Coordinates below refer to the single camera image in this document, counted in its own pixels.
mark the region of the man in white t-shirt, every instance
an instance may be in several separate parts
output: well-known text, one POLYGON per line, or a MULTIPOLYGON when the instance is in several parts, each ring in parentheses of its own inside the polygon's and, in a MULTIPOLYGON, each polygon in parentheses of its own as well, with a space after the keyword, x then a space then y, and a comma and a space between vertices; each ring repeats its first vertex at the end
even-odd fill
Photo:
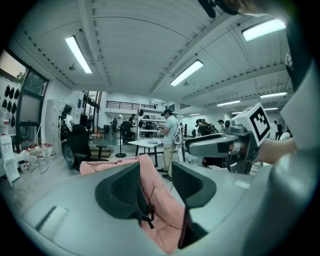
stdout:
POLYGON ((164 167, 158 169, 160 173, 166 173, 162 177, 172 181, 172 161, 174 158, 174 152, 176 150, 175 138, 178 134, 178 121, 174 117, 174 114, 171 109, 164 110, 161 115, 165 117, 166 122, 164 127, 157 127, 156 129, 164 134, 163 138, 163 161, 164 167))

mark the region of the ceiling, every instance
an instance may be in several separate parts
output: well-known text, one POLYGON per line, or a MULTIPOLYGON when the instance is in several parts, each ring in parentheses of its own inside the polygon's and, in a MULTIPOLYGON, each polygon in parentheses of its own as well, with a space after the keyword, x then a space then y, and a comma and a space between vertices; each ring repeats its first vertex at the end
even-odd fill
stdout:
POLYGON ((37 49, 42 64, 75 90, 152 96, 203 108, 239 99, 230 111, 259 102, 261 94, 287 91, 285 97, 261 101, 283 107, 293 93, 284 65, 285 31, 247 42, 241 31, 269 18, 217 11, 216 19, 209 18, 197 0, 43 0, 21 22, 20 39, 30 41, 30 51, 37 49), (67 46, 65 38, 71 36, 92 74, 67 46), (186 86, 171 86, 196 59, 204 66, 186 86))

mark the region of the chair back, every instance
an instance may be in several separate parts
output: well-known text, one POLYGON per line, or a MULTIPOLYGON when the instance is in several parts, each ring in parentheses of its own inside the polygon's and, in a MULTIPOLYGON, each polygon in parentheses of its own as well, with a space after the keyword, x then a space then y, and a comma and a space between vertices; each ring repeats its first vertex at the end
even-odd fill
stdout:
POLYGON ((121 131, 122 131, 122 137, 123 137, 123 138, 129 138, 129 137, 131 137, 130 123, 124 121, 124 122, 121 124, 121 127, 122 127, 122 129, 121 129, 121 131))
MULTIPOLYGON (((87 160, 91 158, 91 151, 88 143, 88 133, 82 124, 74 124, 72 131, 65 135, 73 155, 76 153, 87 155, 87 160)), ((79 165, 78 159, 74 158, 75 168, 79 165)))

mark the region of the wall display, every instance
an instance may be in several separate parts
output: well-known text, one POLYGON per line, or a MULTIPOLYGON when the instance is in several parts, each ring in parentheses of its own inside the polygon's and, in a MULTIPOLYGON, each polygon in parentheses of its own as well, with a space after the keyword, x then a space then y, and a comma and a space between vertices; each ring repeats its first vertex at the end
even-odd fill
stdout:
POLYGON ((0 98, 3 100, 0 103, 0 112, 9 111, 10 125, 9 125, 9 135, 16 135, 16 114, 17 114, 17 99, 20 96, 21 85, 17 84, 3 76, 0 76, 0 98))

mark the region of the stand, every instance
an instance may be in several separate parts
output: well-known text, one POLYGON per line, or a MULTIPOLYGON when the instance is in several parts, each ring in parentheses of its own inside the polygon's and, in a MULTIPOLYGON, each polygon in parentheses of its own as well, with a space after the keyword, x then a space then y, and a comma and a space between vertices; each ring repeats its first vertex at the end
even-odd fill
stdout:
POLYGON ((121 152, 121 134, 122 134, 122 128, 120 127, 120 153, 115 154, 116 158, 125 158, 127 156, 125 153, 121 152))

